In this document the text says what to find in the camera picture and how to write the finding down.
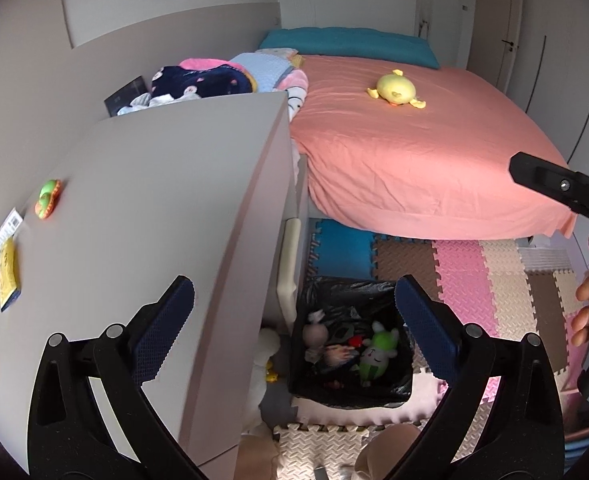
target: pink bedsheet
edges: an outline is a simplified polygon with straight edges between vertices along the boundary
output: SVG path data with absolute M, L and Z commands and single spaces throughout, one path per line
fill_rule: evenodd
M 374 100 L 366 88 L 394 68 L 423 109 Z M 316 205 L 342 224 L 411 238 L 569 236 L 575 215 L 512 182 L 523 151 L 565 165 L 536 124 L 497 89 L 455 68 L 306 56 L 310 86 L 290 125 L 309 160 Z

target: black plastic bag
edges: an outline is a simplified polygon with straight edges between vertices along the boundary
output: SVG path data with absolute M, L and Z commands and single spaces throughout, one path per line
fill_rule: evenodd
M 347 344 L 353 335 L 371 338 L 374 321 L 387 331 L 398 329 L 397 355 L 381 377 L 362 386 L 355 371 L 359 356 L 338 368 L 328 367 L 323 359 L 314 364 L 305 360 L 302 330 L 309 323 L 309 314 L 317 310 L 324 313 L 321 323 L 328 328 L 327 344 Z M 289 389 L 293 395 L 331 408 L 396 408 L 412 393 L 412 356 L 407 327 L 395 306 L 395 282 L 317 277 L 306 284 L 292 330 Z

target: green and orange toy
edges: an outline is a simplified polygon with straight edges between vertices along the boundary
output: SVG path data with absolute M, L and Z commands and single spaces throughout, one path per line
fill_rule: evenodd
M 48 218 L 54 211 L 61 189 L 60 180 L 48 180 L 41 188 L 39 200 L 34 204 L 34 212 L 41 220 Z

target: light blue pillow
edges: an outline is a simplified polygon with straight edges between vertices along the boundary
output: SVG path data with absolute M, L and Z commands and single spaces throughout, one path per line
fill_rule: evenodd
M 439 68 L 426 40 L 373 28 L 278 28 L 268 32 L 259 46 L 283 47 L 295 48 L 303 55 L 366 57 Z

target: human hand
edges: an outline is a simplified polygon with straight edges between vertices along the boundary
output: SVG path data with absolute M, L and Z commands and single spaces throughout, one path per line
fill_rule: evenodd
M 583 280 L 583 283 L 577 287 L 575 297 L 579 301 L 589 301 L 589 272 Z M 580 346 L 589 340 L 589 305 L 582 308 L 577 316 L 574 317 L 571 323 L 571 328 L 574 331 L 574 335 L 571 338 L 572 344 Z

